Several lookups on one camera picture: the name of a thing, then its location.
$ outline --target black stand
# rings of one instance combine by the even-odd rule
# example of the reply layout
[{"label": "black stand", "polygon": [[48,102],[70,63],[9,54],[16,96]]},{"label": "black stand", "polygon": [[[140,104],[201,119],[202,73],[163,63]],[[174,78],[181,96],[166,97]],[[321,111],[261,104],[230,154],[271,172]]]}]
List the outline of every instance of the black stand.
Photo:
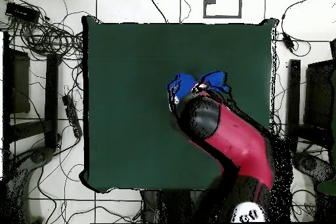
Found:
[{"label": "black stand", "polygon": [[[0,183],[5,195],[0,205],[0,216],[9,223],[33,223],[28,209],[28,187],[32,173],[49,163],[57,148],[58,136],[58,65],[60,57],[47,56],[45,87],[45,119],[36,122],[20,123],[10,127],[9,143],[44,133],[45,146],[33,148],[20,154],[13,162],[6,161],[4,183]],[[11,73],[11,64],[4,64],[7,74]]]}]

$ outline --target white floor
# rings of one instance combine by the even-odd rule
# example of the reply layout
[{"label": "white floor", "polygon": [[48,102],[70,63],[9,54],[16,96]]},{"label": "white floor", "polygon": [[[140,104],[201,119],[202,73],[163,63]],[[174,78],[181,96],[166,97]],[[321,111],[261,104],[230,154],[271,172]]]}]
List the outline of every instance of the white floor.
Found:
[{"label": "white floor", "polygon": [[[66,13],[85,11],[96,16],[99,20],[105,23],[120,23],[120,22],[139,22],[139,23],[162,23],[164,22],[162,16],[152,4],[151,0],[65,0],[66,7],[63,0],[24,0],[38,7],[42,7],[51,22],[60,22],[66,16]],[[154,0],[166,19],[170,23],[179,22],[180,0]],[[229,22],[243,22],[249,24],[258,24],[264,17],[277,18],[281,21],[282,14],[288,6],[300,0],[243,0],[243,11],[241,19],[203,19],[203,0],[182,0],[181,12],[183,23],[229,23]],[[284,19],[283,28],[288,34],[299,39],[309,41],[331,41],[336,38],[336,7],[334,7],[336,0],[312,0],[302,4],[295,5],[288,10],[286,18]],[[0,20],[4,21],[6,16],[4,14],[5,2],[0,1]],[[81,17],[85,13],[72,14],[65,20],[65,25],[69,26],[75,34],[82,31]],[[16,44],[20,44],[20,38],[16,38]],[[277,43],[277,53],[280,60],[280,67],[276,80],[276,94],[282,91],[279,83],[279,76],[281,84],[284,89],[287,87],[287,65],[289,59],[298,58],[301,60],[301,82],[305,80],[305,70],[308,64],[331,59],[331,52],[328,42],[312,42],[311,52],[304,57],[296,57],[292,55],[282,44]],[[303,55],[307,52],[308,47],[306,43],[300,42],[298,55]],[[77,65],[77,61],[68,61],[71,67]],[[41,82],[45,86],[45,80],[37,76],[45,75],[45,61],[31,61],[31,75],[30,83]],[[73,80],[71,70],[62,63],[60,65],[59,77],[59,93],[64,94],[67,87],[72,87]],[[79,77],[79,84],[83,83],[83,78]],[[304,98],[305,86],[301,87],[301,98]],[[81,110],[83,103],[81,97],[83,92],[74,93],[77,101],[77,109]],[[30,86],[30,97],[41,117],[44,117],[44,90],[37,84]],[[279,108],[281,97],[276,98],[276,109]],[[283,98],[282,107],[279,111],[282,123],[285,123],[285,108],[286,96]],[[303,114],[304,101],[301,101],[301,119]],[[32,109],[29,114],[17,114],[16,123],[27,122],[29,119],[36,118],[36,114]],[[66,119],[64,106],[60,100],[58,109],[58,129],[62,130],[68,125]],[[20,153],[32,146],[36,141],[42,139],[42,135],[31,137],[13,143],[10,149],[15,153]],[[71,128],[67,128],[63,134],[62,148],[67,148],[73,145],[75,137]],[[66,220],[69,223],[113,223],[118,220],[116,215],[109,214],[106,210],[98,208],[94,210],[95,206],[102,206],[108,211],[118,213],[124,216],[132,217],[140,208],[140,194],[134,190],[112,190],[108,194],[95,194],[93,191],[86,189],[79,181],[67,180],[66,176],[60,169],[60,160],[63,160],[69,151],[63,153],[61,156],[55,158],[47,166],[42,180],[46,178],[41,184],[41,189],[50,197],[57,199],[57,209],[52,215],[49,223],[64,223],[60,217],[61,206],[66,200]],[[68,157],[63,161],[62,167],[64,172],[69,171],[76,165],[83,164],[83,140],[68,154]],[[78,173],[83,169],[83,166],[78,165],[71,170],[69,177],[78,180]],[[306,176],[294,170],[295,180],[292,184],[293,192],[299,189],[307,189],[313,192],[312,183]],[[31,214],[34,216],[43,216],[45,220],[49,217],[54,209],[54,203],[47,200],[36,188],[37,180],[41,175],[41,170],[36,170],[30,182],[30,208]],[[305,192],[298,192],[294,195],[294,201],[297,204],[314,205],[314,198]],[[297,215],[300,221],[309,221],[311,217],[305,212]]]}]

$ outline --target floor tile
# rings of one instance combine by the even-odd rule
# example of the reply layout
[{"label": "floor tile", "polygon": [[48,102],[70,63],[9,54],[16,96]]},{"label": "floor tile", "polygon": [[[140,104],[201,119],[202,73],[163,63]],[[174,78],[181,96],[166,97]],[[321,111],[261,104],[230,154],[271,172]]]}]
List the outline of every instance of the floor tile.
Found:
[{"label": "floor tile", "polygon": [[[67,123],[59,123],[59,129],[64,129]],[[62,149],[74,145],[76,139],[71,127],[67,127],[63,133]],[[94,192],[84,187],[79,181],[79,173],[83,171],[84,151],[83,139],[73,148],[56,155],[45,167],[40,181],[42,191],[48,192],[52,197],[72,199],[94,199]],[[30,196],[40,197],[37,180],[41,170],[37,169],[30,181]]]},{"label": "floor tile", "polygon": [[[151,0],[97,0],[98,19],[104,23],[165,23]],[[154,0],[169,23],[179,22],[180,0]]]},{"label": "floor tile", "polygon": [[133,189],[112,189],[108,193],[97,193],[96,198],[99,200],[136,200],[141,201],[139,190]]},{"label": "floor tile", "polygon": [[140,210],[140,202],[97,202],[96,223],[129,223]]},{"label": "floor tile", "polygon": [[32,217],[43,217],[43,223],[52,214],[48,224],[90,224],[94,222],[94,202],[88,201],[64,201],[56,200],[56,210],[51,200],[30,200],[30,212]]}]

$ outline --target metal frame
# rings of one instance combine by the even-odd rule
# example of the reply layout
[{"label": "metal frame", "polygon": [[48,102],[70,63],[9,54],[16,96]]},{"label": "metal frame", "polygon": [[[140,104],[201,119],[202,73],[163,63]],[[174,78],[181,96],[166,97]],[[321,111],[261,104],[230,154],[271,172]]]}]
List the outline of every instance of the metal frame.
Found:
[{"label": "metal frame", "polygon": [[239,0],[238,15],[207,15],[207,0],[203,0],[203,18],[242,18],[242,0]]}]

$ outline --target power cord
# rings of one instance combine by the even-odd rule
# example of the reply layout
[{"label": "power cord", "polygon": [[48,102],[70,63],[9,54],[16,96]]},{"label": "power cord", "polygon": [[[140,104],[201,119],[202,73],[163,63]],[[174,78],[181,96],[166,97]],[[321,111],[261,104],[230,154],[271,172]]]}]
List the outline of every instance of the power cord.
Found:
[{"label": "power cord", "polygon": [[[292,35],[287,34],[284,31],[284,19],[285,19],[287,11],[291,7],[293,7],[295,5],[298,5],[300,3],[304,3],[305,1],[308,1],[308,0],[302,0],[302,1],[296,2],[296,3],[292,4],[292,5],[290,5],[288,8],[286,8],[284,14],[282,15],[282,21],[281,21],[281,29],[282,29],[282,35],[283,35],[283,37],[282,37],[283,44],[286,46],[287,49],[289,49],[291,51],[292,54],[294,54],[297,57],[304,57],[307,54],[309,54],[309,52],[310,52],[310,50],[312,48],[310,42],[317,42],[317,41],[305,41],[303,39],[297,39],[296,37],[293,37]],[[306,54],[304,54],[304,55],[298,55],[297,53],[295,53],[295,51],[297,51],[297,49],[299,48],[299,44],[297,43],[298,48],[294,49],[294,42],[296,42],[296,43],[297,42],[305,42],[305,43],[307,43],[308,46],[309,46],[308,52]]]},{"label": "power cord", "polygon": [[190,15],[190,13],[191,13],[191,11],[192,11],[192,8],[191,8],[191,6],[188,4],[188,2],[187,2],[186,0],[183,0],[183,1],[188,5],[188,7],[189,7],[189,13],[188,13],[188,16],[185,17],[185,18],[183,18],[182,21],[181,21],[180,23],[183,23],[183,21],[185,21],[187,18],[189,18],[189,15]]},{"label": "power cord", "polygon": [[[315,198],[315,194],[312,193],[312,192],[310,192],[309,190],[306,190],[306,189],[296,190],[295,192],[292,193],[292,195],[294,196],[298,192],[309,193],[310,195],[312,195]],[[306,214],[308,214],[308,215],[310,215],[314,219],[314,217],[315,217],[315,208],[316,208],[316,205],[311,205],[311,204],[307,204],[307,203],[304,203],[303,205],[298,205],[294,201],[292,201],[292,205],[291,205],[291,211],[292,211],[293,217],[295,218],[295,220],[297,222],[299,222],[299,219],[297,218],[297,215],[302,215],[303,212],[306,213]]]},{"label": "power cord", "polygon": [[151,1],[152,1],[153,5],[155,6],[155,8],[161,13],[163,19],[165,20],[165,23],[168,23],[168,22],[167,22],[167,19],[165,18],[165,16],[163,15],[163,13],[160,11],[159,7],[154,3],[153,0],[151,0]]}]

